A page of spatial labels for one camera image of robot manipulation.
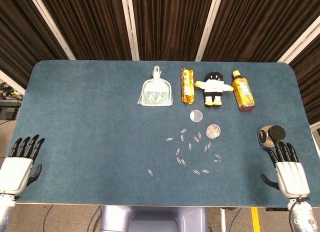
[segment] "floor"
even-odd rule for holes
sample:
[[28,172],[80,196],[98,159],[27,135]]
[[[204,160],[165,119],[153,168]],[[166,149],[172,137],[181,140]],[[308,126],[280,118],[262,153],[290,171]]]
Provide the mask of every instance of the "floor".
[[[16,125],[10,121],[0,126],[0,163],[6,156],[8,146]],[[315,140],[320,145],[320,136],[314,133]],[[231,222],[239,211],[226,210],[226,228],[229,231]],[[320,208],[313,210],[320,221]],[[92,232],[95,221],[100,214],[97,206],[90,205],[41,205],[17,204],[9,221],[6,232]],[[262,232],[288,232],[288,212],[267,212],[258,209],[260,231]],[[220,209],[207,209],[208,226],[213,232],[221,231]],[[243,208],[234,221],[232,232],[253,231],[250,208]]]

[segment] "dustpan handle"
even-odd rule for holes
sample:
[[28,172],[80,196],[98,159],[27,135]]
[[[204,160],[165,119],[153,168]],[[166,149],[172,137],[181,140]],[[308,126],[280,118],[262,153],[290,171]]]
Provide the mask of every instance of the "dustpan handle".
[[155,78],[155,79],[159,79],[159,78],[160,78],[160,75],[161,75],[160,67],[159,67],[159,65],[156,65],[156,66],[153,68],[152,76],[153,76],[153,78]]

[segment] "blue felt surface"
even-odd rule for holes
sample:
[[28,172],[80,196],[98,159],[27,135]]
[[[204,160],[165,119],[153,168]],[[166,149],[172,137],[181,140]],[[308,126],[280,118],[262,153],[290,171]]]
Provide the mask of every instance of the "blue felt surface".
[[[155,65],[172,85],[173,106],[137,104]],[[222,107],[204,107],[199,88],[193,105],[181,102],[183,67],[194,69],[195,80],[216,70],[229,85],[232,71],[240,70],[249,81],[256,108],[239,111],[233,92],[223,93]],[[189,118],[194,109],[203,113],[199,123]],[[221,128],[215,140],[205,136],[210,124]],[[277,178],[257,140],[262,126],[274,124],[285,128],[285,142],[295,146],[308,178],[311,204],[319,206],[320,161],[296,77],[287,64],[42,61],[33,69],[13,141],[35,134],[45,137],[35,163],[43,164],[43,169],[20,202],[286,207],[288,199],[260,179],[261,173]],[[193,139],[198,132],[199,143]],[[212,146],[204,152],[209,141]],[[177,148],[187,166],[178,164]],[[213,162],[215,154],[222,156],[221,163]],[[197,175],[193,169],[210,173]]]

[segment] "plastic bottle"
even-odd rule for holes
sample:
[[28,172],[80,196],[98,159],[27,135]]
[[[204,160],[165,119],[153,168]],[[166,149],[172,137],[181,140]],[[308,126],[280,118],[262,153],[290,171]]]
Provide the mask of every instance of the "plastic bottle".
[[233,92],[239,109],[241,111],[252,110],[254,107],[256,107],[256,104],[247,79],[240,75],[239,70],[233,71],[232,75],[232,87],[234,89]]

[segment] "robotic hand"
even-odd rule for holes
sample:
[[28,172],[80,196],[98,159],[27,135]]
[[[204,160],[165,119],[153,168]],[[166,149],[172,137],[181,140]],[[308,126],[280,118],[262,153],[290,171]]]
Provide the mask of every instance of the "robotic hand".
[[36,143],[38,137],[37,134],[30,140],[28,136],[23,141],[19,138],[3,161],[0,169],[0,232],[6,230],[10,215],[19,199],[16,195],[35,182],[41,173],[42,164],[38,164],[34,174],[29,177],[40,147],[45,141],[42,138]]
[[303,165],[299,162],[294,147],[282,141],[272,140],[276,154],[267,147],[263,149],[269,154],[275,167],[278,183],[270,181],[261,174],[263,182],[280,190],[289,199],[289,223],[292,232],[319,232],[318,223],[312,207],[306,201],[310,193]]

